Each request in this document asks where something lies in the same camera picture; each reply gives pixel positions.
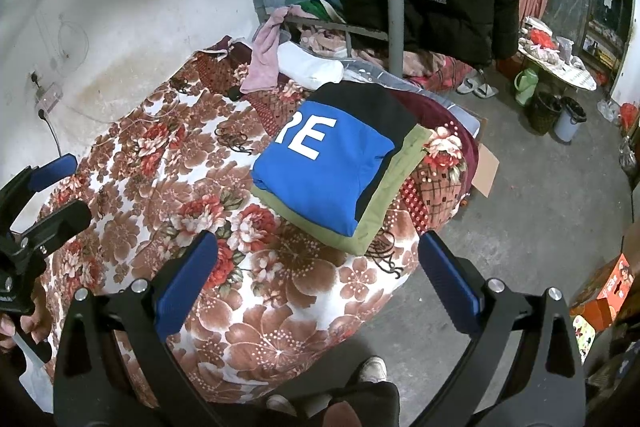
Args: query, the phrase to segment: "white letters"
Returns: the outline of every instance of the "white letters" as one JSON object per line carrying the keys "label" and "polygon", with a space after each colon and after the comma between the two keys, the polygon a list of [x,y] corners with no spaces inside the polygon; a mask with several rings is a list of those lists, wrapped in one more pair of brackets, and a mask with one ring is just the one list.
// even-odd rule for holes
{"label": "white letters", "polygon": [[[292,127],[297,126],[300,122],[302,122],[302,113],[300,113],[300,111],[296,111],[291,118],[291,121],[278,133],[274,142],[282,143],[287,131]],[[302,126],[302,129],[300,129],[293,137],[293,140],[291,140],[289,149],[302,154],[311,160],[315,160],[318,158],[319,152],[315,149],[311,149],[311,147],[302,145],[302,140],[308,136],[309,138],[313,138],[314,140],[321,142],[324,139],[324,133],[314,129],[314,126],[327,125],[329,127],[333,127],[335,122],[336,120],[334,118],[325,118],[324,116],[316,116],[314,114],[310,115],[308,120],[306,120],[306,123]]]}
{"label": "white letters", "polygon": [[291,118],[291,121],[287,123],[282,128],[282,130],[278,133],[274,142],[282,143],[282,140],[284,140],[284,136],[287,134],[287,131],[292,127],[297,126],[300,122],[302,122],[302,113],[300,111],[296,111],[293,117]]}
{"label": "white letters", "polygon": [[334,118],[325,118],[324,116],[316,116],[314,114],[310,115],[309,119],[302,126],[302,129],[300,129],[298,133],[293,137],[293,140],[291,140],[289,149],[300,153],[307,158],[315,160],[316,158],[318,158],[319,152],[315,149],[307,147],[306,145],[302,145],[302,140],[308,136],[309,138],[313,138],[314,140],[318,140],[319,142],[321,142],[324,139],[324,133],[316,131],[314,129],[314,126],[316,124],[320,124],[333,127],[335,125],[335,122],[336,121]]}

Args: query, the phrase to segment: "white sneaker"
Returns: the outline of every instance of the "white sneaker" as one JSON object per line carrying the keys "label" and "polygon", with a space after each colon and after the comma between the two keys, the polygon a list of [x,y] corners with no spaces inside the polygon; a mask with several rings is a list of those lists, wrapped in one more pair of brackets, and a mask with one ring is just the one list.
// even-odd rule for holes
{"label": "white sneaker", "polygon": [[296,408],[292,406],[291,402],[284,398],[281,394],[272,394],[267,398],[267,409],[271,411],[283,412],[289,416],[298,416]]}
{"label": "white sneaker", "polygon": [[359,382],[384,382],[386,381],[386,364],[380,357],[371,357],[362,364],[358,374]]}

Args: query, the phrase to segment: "blue gripper pad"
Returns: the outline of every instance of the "blue gripper pad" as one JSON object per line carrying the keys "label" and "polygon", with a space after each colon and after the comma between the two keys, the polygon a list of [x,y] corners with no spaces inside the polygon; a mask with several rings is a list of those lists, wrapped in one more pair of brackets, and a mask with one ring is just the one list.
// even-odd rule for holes
{"label": "blue gripper pad", "polygon": [[460,333],[480,330],[482,293],[466,277],[458,259],[435,232],[427,232],[418,244],[418,259],[453,325]]}
{"label": "blue gripper pad", "polygon": [[29,190],[40,192],[54,183],[76,173],[78,160],[72,154],[65,154],[56,158],[45,166],[33,169],[29,179]]}
{"label": "blue gripper pad", "polygon": [[156,332],[164,341],[169,335],[180,331],[187,315],[198,298],[204,283],[218,261],[218,240],[210,232],[200,232],[180,259],[167,261],[156,278],[162,279],[162,272],[173,272],[156,298]]}

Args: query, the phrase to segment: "concrete floor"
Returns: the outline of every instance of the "concrete floor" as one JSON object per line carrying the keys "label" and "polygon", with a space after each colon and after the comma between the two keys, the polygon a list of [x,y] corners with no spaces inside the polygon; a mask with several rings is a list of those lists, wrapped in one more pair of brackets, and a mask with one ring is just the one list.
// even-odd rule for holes
{"label": "concrete floor", "polygon": [[[556,286],[570,298],[592,270],[619,253],[631,223],[630,190],[618,165],[619,130],[599,114],[601,95],[592,92],[574,95],[588,121],[571,145],[537,136],[506,79],[495,71],[487,75],[500,89],[496,97],[454,92],[450,98],[488,118],[483,142],[500,167],[490,197],[476,193],[441,236],[487,278],[499,277],[513,290],[531,294]],[[513,333],[481,409],[497,397],[518,339]],[[293,398],[340,387],[359,362],[377,354],[399,388],[401,426],[406,426],[439,390],[467,344],[418,269],[377,317],[279,392]]]}

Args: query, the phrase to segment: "blue shirt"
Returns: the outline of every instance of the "blue shirt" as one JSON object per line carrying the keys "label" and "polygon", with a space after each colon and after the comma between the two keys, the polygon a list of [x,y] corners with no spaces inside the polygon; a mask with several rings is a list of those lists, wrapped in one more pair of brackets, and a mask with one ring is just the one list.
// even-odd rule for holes
{"label": "blue shirt", "polygon": [[350,114],[307,101],[255,161],[252,177],[295,213],[351,237],[356,202],[393,148]]}

